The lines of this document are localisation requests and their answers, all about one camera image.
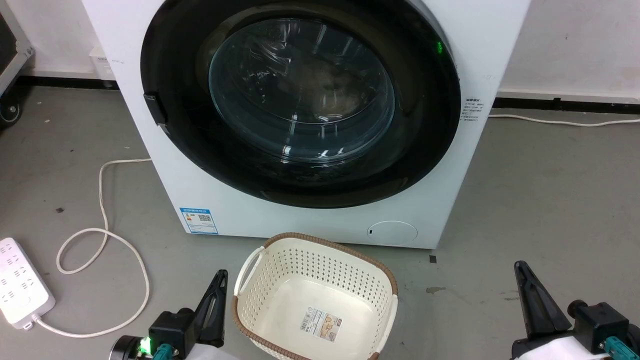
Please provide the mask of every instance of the teal connector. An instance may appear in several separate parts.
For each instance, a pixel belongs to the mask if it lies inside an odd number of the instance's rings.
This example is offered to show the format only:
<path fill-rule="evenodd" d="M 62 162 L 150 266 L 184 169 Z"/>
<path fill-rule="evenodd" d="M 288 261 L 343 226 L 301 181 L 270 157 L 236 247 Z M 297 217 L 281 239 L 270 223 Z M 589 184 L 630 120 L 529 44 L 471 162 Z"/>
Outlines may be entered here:
<path fill-rule="evenodd" d="M 169 344 L 162 344 L 156 349 L 153 360 L 172 360 L 173 347 Z"/>
<path fill-rule="evenodd" d="M 611 355 L 613 360 L 640 360 L 640 356 L 615 336 L 605 340 L 604 350 Z"/>

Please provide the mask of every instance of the socket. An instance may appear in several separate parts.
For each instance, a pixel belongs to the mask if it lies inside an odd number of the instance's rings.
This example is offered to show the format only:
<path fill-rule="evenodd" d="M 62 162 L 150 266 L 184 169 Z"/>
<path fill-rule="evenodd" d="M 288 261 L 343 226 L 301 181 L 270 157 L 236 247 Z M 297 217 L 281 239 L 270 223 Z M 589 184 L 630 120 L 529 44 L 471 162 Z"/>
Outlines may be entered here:
<path fill-rule="evenodd" d="M 0 309 L 16 329 L 29 330 L 33 315 L 42 316 L 56 300 L 12 238 L 0 240 Z"/>

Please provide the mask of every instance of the product label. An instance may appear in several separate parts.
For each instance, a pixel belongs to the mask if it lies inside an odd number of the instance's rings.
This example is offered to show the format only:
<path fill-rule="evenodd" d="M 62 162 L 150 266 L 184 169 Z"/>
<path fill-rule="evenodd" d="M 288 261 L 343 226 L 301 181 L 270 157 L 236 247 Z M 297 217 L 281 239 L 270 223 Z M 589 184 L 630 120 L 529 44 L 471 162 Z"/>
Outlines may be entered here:
<path fill-rule="evenodd" d="M 300 324 L 300 330 L 318 338 L 334 342 L 335 337 L 338 336 L 341 325 L 342 319 L 338 316 L 331 315 L 313 307 L 308 307 L 305 317 L 302 319 L 302 324 Z"/>
<path fill-rule="evenodd" d="M 478 121 L 480 113 L 484 110 L 484 102 L 474 97 L 467 97 L 462 104 L 460 112 L 460 120 L 462 121 Z"/>
<path fill-rule="evenodd" d="M 209 209 L 180 208 L 180 211 L 191 234 L 218 234 Z"/>

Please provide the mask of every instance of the front-load washing machine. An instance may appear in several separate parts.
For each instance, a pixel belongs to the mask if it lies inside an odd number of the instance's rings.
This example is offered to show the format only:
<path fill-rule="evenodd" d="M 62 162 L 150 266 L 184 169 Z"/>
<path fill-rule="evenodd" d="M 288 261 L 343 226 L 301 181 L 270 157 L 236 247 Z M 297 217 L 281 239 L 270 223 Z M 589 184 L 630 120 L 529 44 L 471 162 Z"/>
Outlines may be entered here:
<path fill-rule="evenodd" d="M 529 0 L 84 0 L 189 233 L 435 248 Z"/>

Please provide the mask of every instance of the floor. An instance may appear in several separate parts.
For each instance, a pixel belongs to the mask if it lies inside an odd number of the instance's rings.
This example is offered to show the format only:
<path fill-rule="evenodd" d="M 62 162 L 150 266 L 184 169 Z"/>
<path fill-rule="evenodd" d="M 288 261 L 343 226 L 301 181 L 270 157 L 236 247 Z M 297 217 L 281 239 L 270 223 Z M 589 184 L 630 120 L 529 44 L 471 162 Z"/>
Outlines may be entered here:
<path fill-rule="evenodd" d="M 518 111 L 550 120 L 599 122 L 632 116 Z M 640 322 L 639 125 L 578 128 L 491 119 L 484 130 L 439 249 L 356 246 L 396 275 L 400 304 L 381 359 L 508 359 L 525 335 L 513 263 L 533 267 L 562 308 L 580 298 L 606 301 Z M 17 239 L 56 297 L 44 318 L 72 332 L 112 327 L 137 310 L 143 279 L 131 251 L 110 241 L 75 275 L 56 269 L 74 232 L 100 227 L 100 166 L 147 154 L 115 91 L 34 88 L 24 116 L 0 134 L 0 238 Z M 164 310 L 195 307 L 217 269 L 235 279 L 262 240 L 183 232 L 150 163 L 106 172 L 111 228 L 135 244 L 152 283 L 146 310 L 126 328 L 98 338 L 64 338 L 0 321 L 7 359 L 106 358 L 123 334 L 144 336 Z M 66 253 L 76 268 L 101 237 Z M 437 263 L 429 262 L 429 255 Z M 227 316 L 224 351 L 271 359 Z"/>

